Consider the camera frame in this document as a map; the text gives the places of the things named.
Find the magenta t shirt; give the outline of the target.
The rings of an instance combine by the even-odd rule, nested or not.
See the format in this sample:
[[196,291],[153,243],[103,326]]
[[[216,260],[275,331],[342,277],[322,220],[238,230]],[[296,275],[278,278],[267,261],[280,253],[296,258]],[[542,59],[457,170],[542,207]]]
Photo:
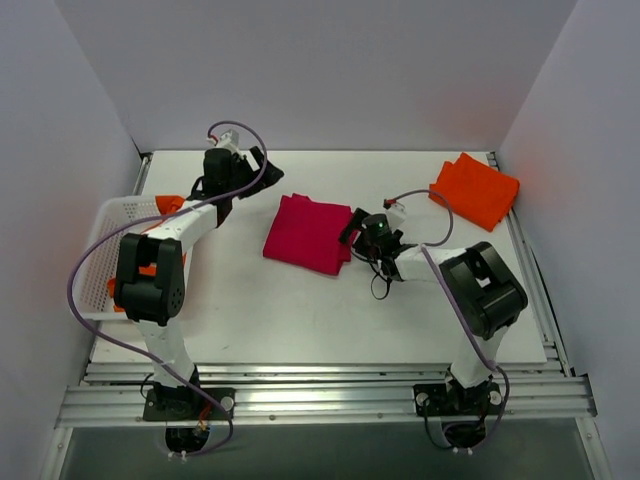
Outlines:
[[352,217],[349,206],[300,194],[283,195],[263,247],[263,256],[328,276],[351,260],[349,241],[339,237]]

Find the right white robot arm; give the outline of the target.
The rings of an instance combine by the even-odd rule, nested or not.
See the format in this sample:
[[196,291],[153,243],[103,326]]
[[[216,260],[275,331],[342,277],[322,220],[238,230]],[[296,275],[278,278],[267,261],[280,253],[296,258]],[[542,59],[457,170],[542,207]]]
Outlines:
[[412,244],[392,228],[387,209],[370,214],[358,208],[341,231],[339,242],[382,275],[385,282],[436,282],[466,335],[449,367],[451,382],[444,400],[455,412],[469,411],[480,400],[479,387],[498,371],[500,344],[528,307],[527,294],[496,249],[479,242],[461,249]]

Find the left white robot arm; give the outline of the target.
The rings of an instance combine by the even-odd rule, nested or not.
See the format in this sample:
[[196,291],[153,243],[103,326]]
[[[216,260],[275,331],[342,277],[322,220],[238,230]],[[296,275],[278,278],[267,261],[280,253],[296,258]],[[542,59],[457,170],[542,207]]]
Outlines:
[[220,227],[233,199],[275,185],[284,172],[266,160],[259,147],[249,149],[258,168],[235,147],[207,150],[203,174],[189,196],[167,206],[168,219],[120,241],[113,287],[115,306],[142,334],[154,366],[153,393],[158,404],[179,419],[194,417],[202,405],[197,367],[189,357],[177,320],[186,296],[185,258],[192,247]]

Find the crumpled orange t shirt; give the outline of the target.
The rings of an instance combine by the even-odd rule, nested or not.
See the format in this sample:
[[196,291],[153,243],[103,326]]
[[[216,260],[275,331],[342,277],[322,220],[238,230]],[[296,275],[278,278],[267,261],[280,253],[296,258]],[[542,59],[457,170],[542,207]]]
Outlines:
[[[185,198],[179,195],[156,195],[153,198],[145,196],[144,198],[141,197],[140,199],[137,199],[135,201],[120,201],[120,205],[124,213],[126,214],[125,216],[127,217],[125,223],[129,223],[133,220],[141,218],[174,213],[183,206],[184,202]],[[161,225],[162,223],[163,221],[149,224],[139,233],[142,234]],[[151,262],[149,263],[149,265],[142,265],[138,269],[141,275],[148,277],[155,277],[156,270],[157,268],[155,262]],[[114,275],[106,282],[106,288],[108,290],[109,297],[112,300],[115,300],[115,285],[116,278],[114,273]],[[125,311],[122,307],[116,305],[115,302],[112,306],[112,310],[118,314],[124,314]]]

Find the folded orange t shirt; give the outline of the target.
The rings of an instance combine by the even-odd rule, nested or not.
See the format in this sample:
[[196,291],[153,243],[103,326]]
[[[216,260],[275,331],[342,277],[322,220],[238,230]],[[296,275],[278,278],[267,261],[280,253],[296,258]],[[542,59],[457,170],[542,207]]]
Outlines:
[[462,152],[454,161],[445,161],[429,198],[461,218],[492,232],[515,203],[520,182]]

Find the white plastic basket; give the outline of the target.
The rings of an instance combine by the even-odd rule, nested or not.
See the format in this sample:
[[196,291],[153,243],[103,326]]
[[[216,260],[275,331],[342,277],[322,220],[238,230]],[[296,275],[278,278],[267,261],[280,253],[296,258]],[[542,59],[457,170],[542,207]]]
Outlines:
[[[154,196],[125,196],[106,201],[98,210],[88,246],[135,220],[154,217],[160,212]],[[110,237],[82,263],[74,280],[76,308],[87,320],[126,321],[124,312],[116,312],[108,281],[115,278],[119,244],[128,231]]]

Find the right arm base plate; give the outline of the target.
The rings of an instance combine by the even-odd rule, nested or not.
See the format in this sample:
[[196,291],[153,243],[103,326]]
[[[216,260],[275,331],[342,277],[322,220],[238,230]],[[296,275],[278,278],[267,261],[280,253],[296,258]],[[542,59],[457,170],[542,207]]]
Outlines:
[[481,417],[497,415],[503,397],[497,383],[485,381],[465,389],[457,382],[415,384],[415,411],[422,417]]

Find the aluminium rail frame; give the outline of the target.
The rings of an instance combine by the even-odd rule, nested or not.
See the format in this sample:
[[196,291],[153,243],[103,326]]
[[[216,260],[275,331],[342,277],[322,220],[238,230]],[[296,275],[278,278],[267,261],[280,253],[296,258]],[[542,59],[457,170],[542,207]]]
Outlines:
[[611,475],[589,380],[573,373],[532,253],[514,215],[492,231],[445,212],[416,189],[432,182],[448,152],[273,151],[284,179],[239,203],[222,230],[198,246],[183,327],[203,381],[237,392],[238,434],[280,426],[416,425],[417,384],[442,379],[463,332],[433,285],[366,290],[359,264],[337,279],[264,260],[264,238],[284,194],[378,207],[404,192],[408,237],[450,234],[454,246],[492,243],[530,299],[498,359],[511,396],[481,464],[506,479],[607,479]]

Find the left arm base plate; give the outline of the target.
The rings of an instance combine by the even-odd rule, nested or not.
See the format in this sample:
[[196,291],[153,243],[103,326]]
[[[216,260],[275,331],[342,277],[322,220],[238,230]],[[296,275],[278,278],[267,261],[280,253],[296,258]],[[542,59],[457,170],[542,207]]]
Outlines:
[[208,400],[186,387],[154,387],[147,393],[142,418],[148,422],[178,422],[225,420],[226,415],[233,417],[235,389],[205,387],[204,392],[216,400],[220,408],[211,406]]

